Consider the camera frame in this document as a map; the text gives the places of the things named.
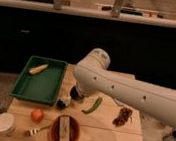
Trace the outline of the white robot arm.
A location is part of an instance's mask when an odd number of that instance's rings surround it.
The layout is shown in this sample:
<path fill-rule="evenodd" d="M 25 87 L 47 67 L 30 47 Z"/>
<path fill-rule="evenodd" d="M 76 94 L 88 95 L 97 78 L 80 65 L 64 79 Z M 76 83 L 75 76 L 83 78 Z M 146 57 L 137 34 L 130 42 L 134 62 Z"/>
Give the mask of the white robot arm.
<path fill-rule="evenodd" d="M 105 50 L 95 48 L 75 65 L 79 95 L 100 91 L 176 129 L 176 90 L 110 72 L 110 60 Z"/>

